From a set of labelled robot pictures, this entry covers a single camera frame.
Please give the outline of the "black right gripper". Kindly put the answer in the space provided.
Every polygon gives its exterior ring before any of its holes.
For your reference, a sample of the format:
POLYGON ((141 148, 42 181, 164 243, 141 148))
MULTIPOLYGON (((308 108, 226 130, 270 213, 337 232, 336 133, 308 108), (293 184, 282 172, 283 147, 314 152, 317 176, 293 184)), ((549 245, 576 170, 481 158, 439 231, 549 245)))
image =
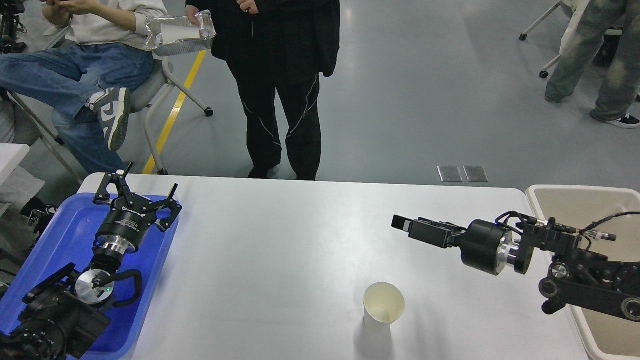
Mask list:
POLYGON ((464 265, 492 276, 503 271, 514 245, 511 230, 483 219, 475 219, 466 228, 450 222, 393 215, 391 227, 437 248, 459 248, 464 265))

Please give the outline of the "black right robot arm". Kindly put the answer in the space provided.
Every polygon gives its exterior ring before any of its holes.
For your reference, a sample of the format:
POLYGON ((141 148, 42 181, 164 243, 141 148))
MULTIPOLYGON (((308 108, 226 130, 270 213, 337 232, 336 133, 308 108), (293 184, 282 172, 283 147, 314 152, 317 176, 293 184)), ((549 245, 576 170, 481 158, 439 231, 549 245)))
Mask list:
POLYGON ((580 248, 583 240, 588 244, 614 241, 614 234, 597 230, 612 219, 608 216, 585 228, 574 228, 555 218, 537 219, 512 210, 494 222, 475 219, 468 227, 399 215, 393 217, 391 226, 437 248, 458 248, 466 266, 493 276, 506 266, 526 274, 535 249, 550 252, 547 275, 538 284, 545 298, 541 306, 544 313, 551 315, 572 305, 638 322, 638 262, 609 260, 589 247, 580 248))

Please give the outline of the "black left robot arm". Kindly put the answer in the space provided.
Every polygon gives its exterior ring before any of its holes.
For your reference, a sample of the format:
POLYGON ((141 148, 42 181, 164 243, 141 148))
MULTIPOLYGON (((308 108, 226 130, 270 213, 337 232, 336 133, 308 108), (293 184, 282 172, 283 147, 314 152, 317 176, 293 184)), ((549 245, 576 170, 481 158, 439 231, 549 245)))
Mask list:
POLYGON ((1 300, 3 360, 115 360, 137 339, 182 205, 128 171, 62 203, 1 300))

